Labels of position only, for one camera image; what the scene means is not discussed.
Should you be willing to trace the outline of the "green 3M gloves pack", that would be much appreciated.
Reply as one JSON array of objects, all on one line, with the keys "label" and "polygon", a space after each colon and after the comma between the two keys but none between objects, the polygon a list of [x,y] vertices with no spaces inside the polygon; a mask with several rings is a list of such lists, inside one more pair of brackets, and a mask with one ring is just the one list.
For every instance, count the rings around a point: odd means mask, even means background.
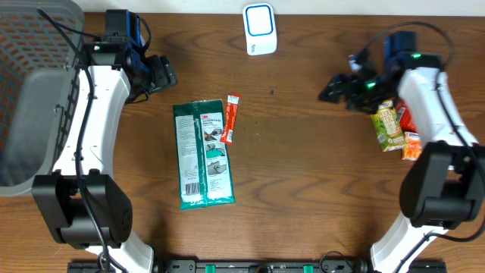
[{"label": "green 3M gloves pack", "polygon": [[201,209],[235,203],[223,102],[202,100],[173,106],[180,182],[180,208]]}]

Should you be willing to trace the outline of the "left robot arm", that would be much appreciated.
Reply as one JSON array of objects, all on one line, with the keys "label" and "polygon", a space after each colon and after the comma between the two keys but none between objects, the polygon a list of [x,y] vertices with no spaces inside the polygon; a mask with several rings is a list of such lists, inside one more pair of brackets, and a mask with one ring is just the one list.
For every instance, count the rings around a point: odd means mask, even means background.
[{"label": "left robot arm", "polygon": [[177,84],[167,56],[94,42],[77,53],[79,95],[67,142],[32,195],[56,243],[96,256],[99,272],[160,272],[154,249],[133,231],[133,207],[114,180],[114,147],[125,105]]}]

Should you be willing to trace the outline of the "orange Kleenex tissue pack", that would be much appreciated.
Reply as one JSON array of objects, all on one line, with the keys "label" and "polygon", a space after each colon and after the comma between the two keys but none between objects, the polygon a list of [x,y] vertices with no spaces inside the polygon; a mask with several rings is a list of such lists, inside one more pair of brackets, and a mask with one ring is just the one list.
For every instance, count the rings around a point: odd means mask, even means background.
[{"label": "orange Kleenex tissue pack", "polygon": [[421,139],[417,133],[404,132],[405,145],[402,148],[402,160],[416,161],[422,152]]}]

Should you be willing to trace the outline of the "red snack bag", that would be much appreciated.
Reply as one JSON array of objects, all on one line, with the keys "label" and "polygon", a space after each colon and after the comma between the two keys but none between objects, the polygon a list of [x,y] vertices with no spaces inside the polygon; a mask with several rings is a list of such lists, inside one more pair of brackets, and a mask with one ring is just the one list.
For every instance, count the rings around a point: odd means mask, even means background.
[{"label": "red snack bag", "polygon": [[417,127],[412,119],[411,112],[403,101],[396,106],[396,120],[403,131],[412,133],[418,132]]}]

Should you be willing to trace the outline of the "green tea drink carton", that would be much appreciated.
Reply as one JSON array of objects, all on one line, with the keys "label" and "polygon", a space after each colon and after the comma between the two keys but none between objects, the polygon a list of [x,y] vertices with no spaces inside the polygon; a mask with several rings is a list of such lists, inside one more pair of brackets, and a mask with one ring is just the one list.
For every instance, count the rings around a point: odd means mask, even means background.
[{"label": "green tea drink carton", "polygon": [[377,140],[383,152],[401,149],[405,145],[404,133],[396,120],[396,110],[392,100],[378,105],[377,112],[371,115]]}]

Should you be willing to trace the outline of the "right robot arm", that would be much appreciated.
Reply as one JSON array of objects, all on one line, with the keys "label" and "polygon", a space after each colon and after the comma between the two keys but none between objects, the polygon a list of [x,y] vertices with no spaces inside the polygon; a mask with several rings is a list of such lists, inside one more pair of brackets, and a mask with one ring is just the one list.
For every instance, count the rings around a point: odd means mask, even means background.
[{"label": "right robot arm", "polygon": [[470,242],[447,233],[473,221],[484,198],[484,147],[470,133],[449,93],[445,66],[437,55],[415,50],[392,53],[379,75],[360,55],[350,61],[350,74],[335,75],[319,100],[375,114],[394,98],[409,108],[423,150],[404,178],[401,212],[386,234],[374,243],[356,272],[407,272],[433,240]]}]

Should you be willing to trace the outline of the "red Nestle sachet stick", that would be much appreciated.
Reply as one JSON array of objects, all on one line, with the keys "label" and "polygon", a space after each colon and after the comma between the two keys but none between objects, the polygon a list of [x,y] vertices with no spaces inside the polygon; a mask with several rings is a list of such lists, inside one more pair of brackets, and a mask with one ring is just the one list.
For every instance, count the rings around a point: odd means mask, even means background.
[{"label": "red Nestle sachet stick", "polygon": [[226,117],[221,142],[231,145],[233,143],[233,131],[236,123],[236,116],[239,107],[240,94],[232,93],[227,97]]}]

